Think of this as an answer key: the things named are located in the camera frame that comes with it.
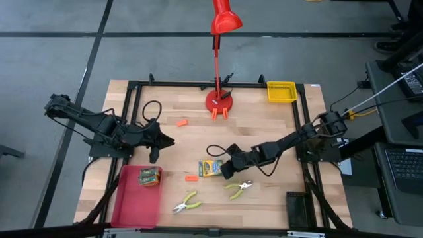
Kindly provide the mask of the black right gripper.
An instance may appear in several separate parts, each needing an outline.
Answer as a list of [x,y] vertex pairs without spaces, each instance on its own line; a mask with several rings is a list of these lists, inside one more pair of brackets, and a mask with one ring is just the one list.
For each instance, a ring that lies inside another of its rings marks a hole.
[[229,180],[236,173],[235,168],[248,168],[258,164],[258,151],[243,151],[237,144],[230,146],[231,159],[221,165],[221,173]]

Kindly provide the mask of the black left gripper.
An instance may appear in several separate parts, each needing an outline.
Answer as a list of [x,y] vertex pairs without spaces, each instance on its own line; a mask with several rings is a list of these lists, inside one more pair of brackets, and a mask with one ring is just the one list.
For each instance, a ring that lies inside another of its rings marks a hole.
[[131,130],[131,146],[151,147],[149,162],[151,164],[156,164],[159,158],[159,149],[161,148],[161,139],[159,137],[160,127],[157,119],[150,119],[144,127],[142,127],[139,122],[136,122],[131,125]]

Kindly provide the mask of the yellow green crayon box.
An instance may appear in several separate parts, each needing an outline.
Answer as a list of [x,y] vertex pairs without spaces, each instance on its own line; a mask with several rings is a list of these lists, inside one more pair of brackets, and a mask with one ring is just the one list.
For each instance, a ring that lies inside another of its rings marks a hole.
[[150,177],[150,176],[160,176],[161,170],[158,167],[146,167],[140,169],[139,176],[143,177]]
[[198,163],[199,177],[221,176],[222,160],[203,160]]
[[160,183],[160,176],[151,175],[146,177],[139,177],[139,183],[144,187],[155,186]]

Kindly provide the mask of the green handled pliers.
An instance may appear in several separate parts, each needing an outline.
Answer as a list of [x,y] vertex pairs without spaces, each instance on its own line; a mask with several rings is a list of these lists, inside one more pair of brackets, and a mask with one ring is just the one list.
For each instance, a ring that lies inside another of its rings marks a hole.
[[245,182],[237,182],[237,183],[228,184],[224,186],[224,189],[237,188],[236,193],[234,193],[233,195],[229,197],[229,200],[232,201],[237,199],[243,193],[245,189],[251,187],[253,184],[254,184],[253,181],[247,180]]
[[197,195],[197,191],[193,191],[191,193],[189,193],[188,195],[186,195],[184,197],[184,199],[182,200],[182,202],[178,205],[176,205],[173,208],[173,214],[177,214],[183,210],[189,210],[189,209],[193,209],[193,208],[197,208],[198,206],[202,205],[202,202],[196,202],[194,204],[187,204],[187,202],[189,201],[189,199],[191,199],[191,197]]

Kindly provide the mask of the pink plastic tray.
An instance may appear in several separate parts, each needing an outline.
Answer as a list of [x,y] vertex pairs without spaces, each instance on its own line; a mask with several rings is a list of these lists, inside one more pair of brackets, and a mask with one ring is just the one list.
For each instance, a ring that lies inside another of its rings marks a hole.
[[140,169],[148,166],[125,165],[120,173],[111,225],[115,228],[154,228],[159,220],[160,183],[144,187],[139,183]]

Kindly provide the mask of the red desk lamp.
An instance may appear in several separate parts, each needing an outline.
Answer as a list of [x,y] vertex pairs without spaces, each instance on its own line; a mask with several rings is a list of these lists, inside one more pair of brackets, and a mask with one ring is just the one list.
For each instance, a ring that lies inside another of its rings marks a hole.
[[223,115],[223,108],[230,111],[233,105],[231,91],[225,91],[221,86],[219,78],[219,49],[221,35],[233,32],[243,26],[240,17],[231,10],[230,0],[213,0],[215,16],[211,23],[211,35],[213,36],[214,67],[215,67],[215,89],[206,96],[206,108],[211,112],[217,108],[217,115]]

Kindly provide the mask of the black mesh bin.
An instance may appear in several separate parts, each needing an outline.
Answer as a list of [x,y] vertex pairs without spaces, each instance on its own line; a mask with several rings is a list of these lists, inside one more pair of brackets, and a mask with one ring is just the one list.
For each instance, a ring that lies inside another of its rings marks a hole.
[[287,192],[286,208],[290,229],[308,229],[315,226],[311,210],[311,197],[304,192]]

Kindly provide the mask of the black side desk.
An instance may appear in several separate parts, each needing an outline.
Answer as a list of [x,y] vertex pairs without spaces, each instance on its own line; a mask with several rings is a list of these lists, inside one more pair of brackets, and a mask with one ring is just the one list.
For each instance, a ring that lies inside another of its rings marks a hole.
[[[390,73],[386,73],[379,69],[376,61],[367,62],[365,68],[369,76],[373,94],[378,93],[381,89],[394,81],[394,77]],[[400,99],[402,99],[402,101],[379,105],[377,107],[387,141],[397,145],[423,147],[423,126],[417,127],[420,134],[419,138],[413,138],[411,133],[401,122],[404,118],[423,112],[423,102],[410,102],[406,100],[404,93],[396,83],[377,95],[375,97],[375,102],[379,104]]]

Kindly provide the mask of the grey equipment cart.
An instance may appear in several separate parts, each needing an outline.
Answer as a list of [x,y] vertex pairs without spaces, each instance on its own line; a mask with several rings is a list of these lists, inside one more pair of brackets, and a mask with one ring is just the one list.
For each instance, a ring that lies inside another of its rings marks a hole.
[[381,145],[373,146],[376,172],[379,179],[377,189],[381,209],[376,211],[382,219],[393,218],[400,225],[423,227],[423,196],[401,192],[395,188],[387,170],[387,162],[381,153]]

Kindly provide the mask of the person's shoe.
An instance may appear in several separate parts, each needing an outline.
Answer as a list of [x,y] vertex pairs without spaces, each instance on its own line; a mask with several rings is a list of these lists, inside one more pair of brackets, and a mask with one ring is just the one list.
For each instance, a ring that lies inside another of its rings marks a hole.
[[400,48],[397,42],[376,42],[374,50],[381,54],[392,54]]
[[389,32],[400,34],[407,29],[407,23],[405,22],[398,22],[396,24],[391,25],[388,28]]

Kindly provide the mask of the black laptop on desk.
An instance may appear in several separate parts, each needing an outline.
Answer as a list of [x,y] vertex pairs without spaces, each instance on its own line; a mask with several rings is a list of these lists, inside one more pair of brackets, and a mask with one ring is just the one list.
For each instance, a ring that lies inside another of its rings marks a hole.
[[[413,63],[400,63],[396,68],[394,68],[392,75],[395,79],[398,79],[399,77],[407,74],[413,68]],[[423,96],[423,75],[421,75],[417,70],[404,77],[397,84],[407,98]]]

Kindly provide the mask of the person's leg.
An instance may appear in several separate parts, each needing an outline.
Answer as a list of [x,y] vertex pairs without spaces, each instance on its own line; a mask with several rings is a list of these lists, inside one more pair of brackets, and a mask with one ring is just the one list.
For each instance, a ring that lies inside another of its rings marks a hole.
[[423,30],[423,0],[412,0],[403,30]]

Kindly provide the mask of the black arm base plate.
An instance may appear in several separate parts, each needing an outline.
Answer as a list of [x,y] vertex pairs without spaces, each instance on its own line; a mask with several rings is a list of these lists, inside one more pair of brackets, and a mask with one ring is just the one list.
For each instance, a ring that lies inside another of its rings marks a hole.
[[134,154],[134,147],[115,148],[108,145],[99,135],[94,135],[89,151],[90,157],[125,158]]
[[339,162],[340,147],[345,144],[341,138],[313,138],[299,145],[301,162]]

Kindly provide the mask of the black table frame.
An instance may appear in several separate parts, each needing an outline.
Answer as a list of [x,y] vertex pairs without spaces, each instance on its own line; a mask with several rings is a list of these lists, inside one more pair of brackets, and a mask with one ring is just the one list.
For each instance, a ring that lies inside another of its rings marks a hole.
[[[175,140],[160,152],[157,165],[163,169],[159,220],[155,227],[288,229],[286,192],[305,190],[299,151],[284,152],[278,164],[262,169],[249,168],[236,173],[232,181],[253,181],[237,199],[223,177],[201,178],[186,182],[185,176],[198,170],[198,162],[212,153],[227,160],[223,149],[237,144],[242,150],[266,141],[276,141],[298,129],[306,118],[324,112],[325,103],[318,85],[298,85],[293,103],[268,102],[265,87],[248,83],[232,89],[234,104],[227,120],[212,120],[205,106],[207,92],[196,82],[142,81],[139,88],[127,92],[127,81],[113,80],[104,101],[105,108],[123,109],[137,119],[158,116],[162,131]],[[183,119],[188,124],[178,127]],[[197,208],[173,214],[173,208],[193,191],[187,204],[202,202]]]

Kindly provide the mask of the black frame crossbar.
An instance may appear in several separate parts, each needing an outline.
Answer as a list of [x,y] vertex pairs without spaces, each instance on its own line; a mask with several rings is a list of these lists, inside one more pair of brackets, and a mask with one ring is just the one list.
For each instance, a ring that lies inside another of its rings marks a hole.
[[113,235],[120,233],[165,233],[205,235],[221,237],[224,235],[277,236],[300,238],[412,238],[401,235],[368,233],[357,230],[339,230],[327,228],[314,229],[230,229],[230,228],[189,228],[189,227],[155,227],[146,228],[113,228],[109,223],[77,224],[61,227],[42,227],[0,231],[0,238],[84,238],[97,235]]

